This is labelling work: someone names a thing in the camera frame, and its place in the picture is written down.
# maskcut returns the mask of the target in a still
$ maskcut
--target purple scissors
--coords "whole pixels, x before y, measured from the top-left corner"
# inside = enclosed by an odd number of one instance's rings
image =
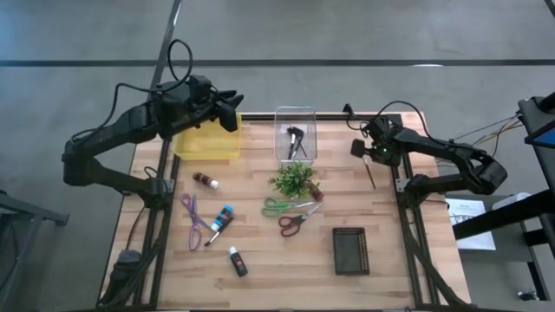
[[[210,229],[210,226],[202,221],[197,213],[197,195],[193,195],[193,197],[191,197],[189,194],[183,194],[181,195],[180,200],[181,204],[183,204],[187,208],[187,211],[189,211],[189,216],[191,216],[191,220],[193,221],[193,226],[189,232],[189,250],[197,250],[200,245],[200,240],[202,239],[199,224],[202,224],[207,229]],[[198,237],[196,243],[194,242],[195,233],[197,233]]]

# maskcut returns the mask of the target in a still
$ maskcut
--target gray concrete floor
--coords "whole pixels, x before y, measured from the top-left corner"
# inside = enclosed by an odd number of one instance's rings
[[[0,1],[0,61],[155,60],[172,3]],[[555,18],[542,0],[190,0],[182,4],[173,37],[187,40],[200,60],[552,59],[550,29]],[[71,214],[67,227],[42,229],[23,277],[20,310],[94,306],[121,196],[101,186],[63,184],[63,144],[105,118],[117,82],[147,87],[153,71],[0,68],[0,189]],[[432,134],[449,138],[514,114],[520,99],[549,94],[554,68],[196,68],[194,73],[207,75],[220,89],[245,94],[243,112],[280,105],[339,111],[346,102],[359,111],[376,111],[392,100],[411,101],[426,115]],[[164,73],[163,80],[169,79]],[[117,112],[144,99],[124,91]],[[501,137],[497,159],[509,178],[498,194],[546,188],[533,150],[522,142],[525,135],[519,128]],[[99,159],[126,172],[133,151],[132,145],[122,146]],[[555,271],[551,255],[542,249],[539,254],[544,272]],[[481,307],[553,310],[550,303],[515,298],[515,290],[532,287],[526,267],[464,267],[473,302]],[[555,283],[552,273],[546,278]]]

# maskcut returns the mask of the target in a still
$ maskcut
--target small succulent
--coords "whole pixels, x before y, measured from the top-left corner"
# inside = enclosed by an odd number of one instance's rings
[[[277,177],[270,178],[269,182],[285,197],[302,199],[310,193],[306,184],[314,173],[316,170],[296,161],[288,166],[282,166],[277,170]]]

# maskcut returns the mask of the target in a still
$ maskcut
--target green scissors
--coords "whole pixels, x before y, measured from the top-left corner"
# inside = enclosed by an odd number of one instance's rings
[[[275,198],[264,198],[264,208],[262,208],[262,215],[265,217],[275,218],[286,213],[290,209],[305,207],[312,205],[314,202],[294,204],[292,202],[277,201]]]

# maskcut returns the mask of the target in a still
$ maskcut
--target yellow container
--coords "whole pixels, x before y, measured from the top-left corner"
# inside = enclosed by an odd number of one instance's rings
[[[238,129],[227,132],[219,122],[205,122],[200,128],[190,128],[173,138],[173,152],[183,160],[225,160],[239,157],[241,144],[241,114],[237,114]]]

